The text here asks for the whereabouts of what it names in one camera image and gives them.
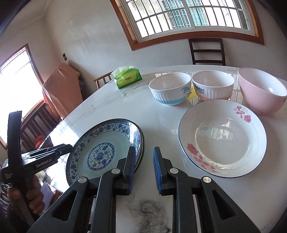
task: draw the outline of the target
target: white bowl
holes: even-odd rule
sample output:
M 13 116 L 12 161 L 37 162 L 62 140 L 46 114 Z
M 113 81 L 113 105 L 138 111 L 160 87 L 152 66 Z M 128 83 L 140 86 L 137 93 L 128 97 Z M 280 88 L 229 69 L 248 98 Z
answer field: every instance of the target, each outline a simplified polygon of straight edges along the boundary
M 232 94 L 234 78 L 215 70 L 201 71 L 192 76 L 196 94 L 202 100 L 228 100 Z
M 180 121 L 179 141 L 196 166 L 229 178 L 253 171 L 267 145 L 259 118 L 230 100 L 209 100 L 191 107 Z
M 185 73 L 164 74 L 153 79 L 148 87 L 158 102 L 174 106 L 188 98 L 191 88 L 191 77 Z

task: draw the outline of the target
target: blue floral pattern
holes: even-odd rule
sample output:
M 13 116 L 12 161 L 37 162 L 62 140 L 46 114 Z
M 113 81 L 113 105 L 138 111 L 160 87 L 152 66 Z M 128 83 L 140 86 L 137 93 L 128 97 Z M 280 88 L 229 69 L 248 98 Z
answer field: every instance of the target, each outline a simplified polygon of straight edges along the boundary
M 143 149 L 142 148 L 143 142 L 141 140 L 141 133 L 139 129 L 137 128 L 137 126 L 135 126 L 133 123 L 131 123 L 128 120 L 124 121 L 124 119 L 123 121 L 107 121 L 107 122 L 100 123 L 94 126 L 93 128 L 91 128 L 90 130 L 88 130 L 83 136 L 81 136 L 81 138 L 74 145 L 73 150 L 69 155 L 67 166 L 66 166 L 66 176 L 67 176 L 67 181 L 70 185 L 73 184 L 79 178 L 77 164 L 78 164 L 79 157 L 81 156 L 81 153 L 83 149 L 85 148 L 85 146 L 98 135 L 108 132 L 108 131 L 118 131 L 118 132 L 125 134 L 128 140 L 130 141 L 130 146 L 135 147 L 136 159 L 140 156 L 140 152 Z M 91 151 L 91 153 L 88 156 L 88 161 L 87 161 L 88 166 L 89 166 L 89 159 L 91 159 L 91 154 L 94 155 L 94 153 L 92 152 L 97 148 L 97 146 Z M 89 166 L 89 168 L 92 170 L 103 169 L 105 166 L 109 164 L 109 162 L 113 158 L 112 157 L 110 160 L 108 160 L 107 156 L 105 156 L 105 154 L 102 155 L 101 153 L 98 153 L 97 156 L 98 156 L 97 160 L 99 160 L 101 164 L 96 166 L 98 169 L 93 169 L 94 164 L 92 162 L 92 159 L 93 159 L 92 158 L 90 162 L 91 166 Z
M 101 143 L 90 152 L 87 159 L 88 167 L 94 171 L 101 170 L 112 161 L 114 154 L 115 149 L 111 143 Z

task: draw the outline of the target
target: window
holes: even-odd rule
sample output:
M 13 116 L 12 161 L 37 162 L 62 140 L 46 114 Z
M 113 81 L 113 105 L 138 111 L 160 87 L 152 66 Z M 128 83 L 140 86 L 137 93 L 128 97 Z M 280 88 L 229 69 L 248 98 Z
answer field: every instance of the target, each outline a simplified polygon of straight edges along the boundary
M 132 50 L 196 37 L 226 37 L 264 44 L 252 0 L 110 1 Z
M 6 147 L 10 112 L 22 111 L 22 119 L 43 99 L 43 83 L 28 45 L 0 66 L 0 142 Z

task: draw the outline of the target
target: pink bowl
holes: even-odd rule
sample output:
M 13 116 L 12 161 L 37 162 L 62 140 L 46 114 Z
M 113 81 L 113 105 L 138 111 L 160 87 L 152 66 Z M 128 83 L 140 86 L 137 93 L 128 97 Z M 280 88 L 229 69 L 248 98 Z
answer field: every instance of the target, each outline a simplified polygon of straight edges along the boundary
M 243 97 L 258 115 L 276 113 L 286 101 L 285 86 L 271 74 L 254 68 L 241 68 L 238 79 Z

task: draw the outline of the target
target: marble table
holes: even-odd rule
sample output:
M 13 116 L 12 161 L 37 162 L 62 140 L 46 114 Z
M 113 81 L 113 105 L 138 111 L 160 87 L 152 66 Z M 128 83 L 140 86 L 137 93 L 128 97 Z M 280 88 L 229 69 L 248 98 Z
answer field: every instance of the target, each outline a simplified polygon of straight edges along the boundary
M 107 83 L 80 104 L 50 134 L 54 145 L 74 145 L 88 129 L 113 118 L 126 118 L 142 129 L 145 152 L 138 168 L 132 194 L 117 197 L 117 233 L 168 232 L 172 227 L 172 197 L 158 194 L 152 162 L 152 149 L 159 146 L 164 158 L 189 176 L 205 175 L 217 184 L 239 205 L 263 233 L 277 223 L 287 206 L 287 102 L 272 116 L 259 116 L 267 134 L 267 150 L 261 164 L 250 174 L 238 178 L 220 178 L 207 174 L 193 165 L 182 151 L 179 122 L 184 113 L 201 100 L 198 97 L 178 106 L 165 106 L 152 96 L 148 84 L 158 75 L 186 72 L 190 75 L 202 70 L 219 70 L 232 74 L 235 79 L 232 101 L 245 104 L 239 90 L 235 67 L 212 65 L 184 65 L 141 70 L 143 80 L 122 89 L 114 81 Z M 69 188 L 65 167 L 68 155 L 59 159 L 46 172 L 51 185 L 65 191 Z

